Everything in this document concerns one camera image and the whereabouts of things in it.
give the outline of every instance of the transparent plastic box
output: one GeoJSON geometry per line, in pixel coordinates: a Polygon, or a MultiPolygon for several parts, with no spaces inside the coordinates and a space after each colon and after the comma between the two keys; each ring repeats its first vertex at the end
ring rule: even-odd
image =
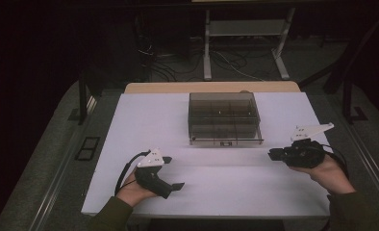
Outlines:
{"type": "Polygon", "coordinates": [[[251,92],[190,93],[191,145],[262,144],[260,118],[251,92]]]}

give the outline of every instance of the sleeve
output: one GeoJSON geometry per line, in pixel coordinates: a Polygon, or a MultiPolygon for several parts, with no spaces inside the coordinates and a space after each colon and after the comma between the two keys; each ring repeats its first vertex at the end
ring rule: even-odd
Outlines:
{"type": "Polygon", "coordinates": [[[112,196],[103,209],[88,223],[88,230],[124,231],[133,208],[126,202],[112,196]]]}
{"type": "Polygon", "coordinates": [[[379,216],[359,192],[328,195],[332,231],[379,231],[379,216]]]}

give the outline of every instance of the hand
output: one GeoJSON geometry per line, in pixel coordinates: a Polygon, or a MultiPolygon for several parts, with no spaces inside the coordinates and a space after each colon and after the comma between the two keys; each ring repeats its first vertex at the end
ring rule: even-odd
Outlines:
{"type": "Polygon", "coordinates": [[[312,180],[318,182],[320,186],[331,194],[355,192],[354,187],[346,178],[339,164],[328,155],[325,155],[324,161],[317,167],[290,167],[290,169],[309,174],[312,180]]]}
{"type": "Polygon", "coordinates": [[[117,198],[123,200],[132,207],[135,207],[146,198],[157,196],[155,193],[150,192],[137,183],[135,171],[136,169],[134,169],[126,178],[123,186],[116,195],[117,198]]]}

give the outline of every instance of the gray carpet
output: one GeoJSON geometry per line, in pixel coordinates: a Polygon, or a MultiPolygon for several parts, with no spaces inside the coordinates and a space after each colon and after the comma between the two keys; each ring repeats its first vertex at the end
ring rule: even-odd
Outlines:
{"type": "MultiPolygon", "coordinates": [[[[240,70],[265,80],[281,81],[273,60],[267,55],[275,42],[261,38],[254,42],[256,44],[253,47],[256,50],[252,50],[250,53],[248,53],[249,48],[245,48],[245,46],[239,48],[239,53],[249,56],[238,57],[237,62],[245,64],[240,70]]],[[[288,41],[282,57],[293,81],[299,82],[324,68],[336,60],[345,47],[344,43],[326,43],[323,48],[320,48],[318,44],[318,38],[288,41]]],[[[237,58],[234,52],[228,52],[222,47],[224,45],[216,44],[215,50],[224,55],[226,59],[237,58]]],[[[153,71],[150,80],[165,82],[167,77],[169,81],[173,81],[172,77],[174,77],[178,81],[202,81],[202,62],[198,62],[200,55],[197,42],[194,43],[193,50],[195,55],[189,60],[177,59],[174,56],[160,58],[159,66],[169,66],[175,71],[170,71],[174,75],[168,75],[162,70],[163,74],[160,74],[159,69],[159,72],[153,71]],[[190,73],[179,73],[193,69],[194,71],[190,73]]],[[[215,53],[215,62],[212,62],[213,81],[252,80],[250,77],[231,70],[229,65],[219,62],[219,60],[222,61],[219,54],[215,53]]],[[[322,90],[326,77],[313,82],[302,90],[307,92],[319,121],[321,123],[333,122],[336,125],[334,129],[326,132],[326,136],[330,144],[345,155],[354,186],[368,197],[379,213],[378,188],[372,182],[360,158],[359,150],[347,130],[347,127],[355,129],[379,166],[379,113],[369,103],[362,91],[355,89],[353,104],[361,107],[368,120],[347,125],[341,118],[341,93],[326,95],[322,90]]],[[[49,190],[55,176],[59,174],[58,169],[61,170],[63,182],[57,185],[58,194],[48,194],[54,197],[55,203],[47,206],[47,215],[49,216],[46,216],[40,225],[33,227],[38,227],[40,230],[86,230],[89,216],[82,215],[80,211],[112,121],[118,96],[122,92],[123,90],[104,90],[102,96],[97,98],[97,105],[88,116],[88,120],[84,125],[78,126],[76,121],[68,120],[72,110],[78,107],[77,84],[69,89],[0,217],[0,230],[13,230],[13,227],[15,230],[27,230],[31,227],[45,193],[49,190]],[[78,141],[69,143],[75,134],[78,136],[78,141]],[[100,137],[98,148],[92,161],[75,161],[73,156],[81,147],[85,137],[100,137]],[[60,168],[63,160],[67,160],[65,155],[69,153],[72,158],[68,159],[68,165],[60,168]]],[[[324,220],[317,219],[285,220],[284,225],[287,231],[316,231],[320,230],[324,222],[324,220]]]]}

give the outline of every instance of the white table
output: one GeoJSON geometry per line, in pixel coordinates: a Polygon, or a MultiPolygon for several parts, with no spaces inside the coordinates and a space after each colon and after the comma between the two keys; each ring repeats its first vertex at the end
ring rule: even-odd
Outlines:
{"type": "MultiPolygon", "coordinates": [[[[95,215],[114,193],[130,159],[160,147],[172,157],[159,172],[165,182],[185,182],[168,199],[147,199],[134,215],[148,218],[306,218],[327,217],[327,191],[304,173],[272,162],[267,152],[291,145],[296,125],[317,125],[302,92],[255,93],[264,144],[191,146],[188,93],[122,94],[82,213],[95,215]]],[[[327,144],[323,134],[314,140],[327,144]]]]}

